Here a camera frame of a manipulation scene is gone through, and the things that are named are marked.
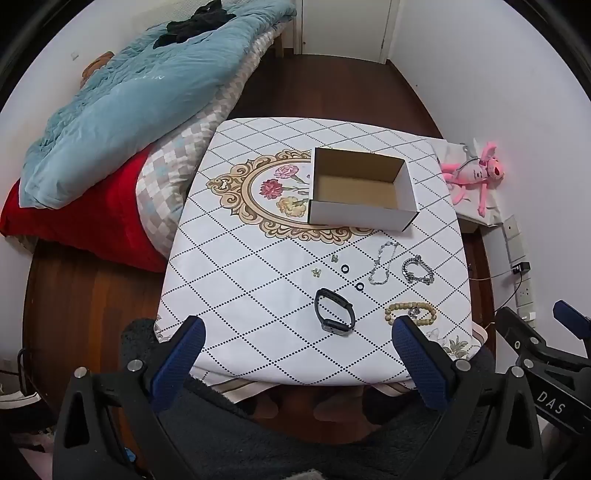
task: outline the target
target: pink panther plush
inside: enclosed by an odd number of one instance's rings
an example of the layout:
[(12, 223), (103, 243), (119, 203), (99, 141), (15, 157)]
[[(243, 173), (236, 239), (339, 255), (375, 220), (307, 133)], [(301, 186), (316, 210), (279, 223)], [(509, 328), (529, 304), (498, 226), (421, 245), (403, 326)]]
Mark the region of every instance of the pink panther plush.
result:
[(466, 185), (480, 184), (480, 203), (478, 214), (484, 217), (486, 212), (486, 190), (491, 180), (500, 180), (505, 174), (501, 162), (495, 157), (496, 143), (488, 142), (484, 147), (480, 160), (460, 163), (442, 163), (443, 178), (451, 190), (453, 185), (459, 185), (460, 191), (452, 198), (454, 205), (466, 195)]

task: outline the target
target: white cardboard box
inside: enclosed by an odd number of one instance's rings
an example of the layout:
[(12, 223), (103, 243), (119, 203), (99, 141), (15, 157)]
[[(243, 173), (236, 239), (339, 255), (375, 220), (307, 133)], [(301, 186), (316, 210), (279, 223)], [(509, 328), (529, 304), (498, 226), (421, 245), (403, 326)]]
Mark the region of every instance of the white cardboard box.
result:
[(402, 232), (418, 215), (401, 158), (315, 148), (311, 170), (308, 223)]

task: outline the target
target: table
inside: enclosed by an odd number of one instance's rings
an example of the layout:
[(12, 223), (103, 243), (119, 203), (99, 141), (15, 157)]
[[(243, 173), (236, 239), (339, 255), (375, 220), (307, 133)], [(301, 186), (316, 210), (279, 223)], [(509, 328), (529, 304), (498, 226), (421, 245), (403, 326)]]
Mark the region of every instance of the table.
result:
[[(420, 206), (413, 224), (405, 232), (306, 224), (310, 150), (320, 146), (404, 158)], [(378, 250), (393, 240), (400, 246), (389, 280), (372, 285)], [(384, 249), (382, 263), (392, 249)], [(402, 262), (415, 254), (434, 269), (433, 284), (405, 281)], [(385, 278), (383, 267), (374, 278)], [(313, 306), (322, 287), (353, 304), (358, 321), (351, 335), (322, 330)], [(453, 359), (472, 357), (483, 343), (486, 334), (473, 332), (456, 212), (428, 141), (325, 119), (222, 123), (190, 188), (155, 324), (164, 341), (188, 315), (203, 319), (207, 341), (191, 374), (223, 393), (253, 383), (250, 394), (275, 384), (407, 391), (413, 385), (384, 320), (384, 307), (395, 301), (435, 305), (437, 320), (421, 330)]]

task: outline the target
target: charger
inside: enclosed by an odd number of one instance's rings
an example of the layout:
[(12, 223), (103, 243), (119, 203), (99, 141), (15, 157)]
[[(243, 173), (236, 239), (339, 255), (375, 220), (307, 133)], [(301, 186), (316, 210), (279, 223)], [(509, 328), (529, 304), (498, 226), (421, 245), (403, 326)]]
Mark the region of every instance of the charger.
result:
[(511, 266), (511, 272), (513, 273), (513, 275), (517, 275), (518, 273), (521, 273), (523, 275), (524, 273), (527, 273), (530, 270), (531, 266), (529, 262), (519, 262), (517, 265)]

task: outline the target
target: blue comforter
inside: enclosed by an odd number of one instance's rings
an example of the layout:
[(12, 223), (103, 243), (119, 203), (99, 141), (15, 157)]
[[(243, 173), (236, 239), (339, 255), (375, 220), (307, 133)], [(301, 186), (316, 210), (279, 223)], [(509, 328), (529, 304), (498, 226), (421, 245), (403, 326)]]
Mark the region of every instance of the blue comforter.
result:
[(290, 0), (252, 0), (236, 18), (181, 44), (152, 48), (150, 28), (97, 70), (27, 151), (21, 207), (61, 208), (189, 119), (236, 73), (254, 38), (296, 14)]

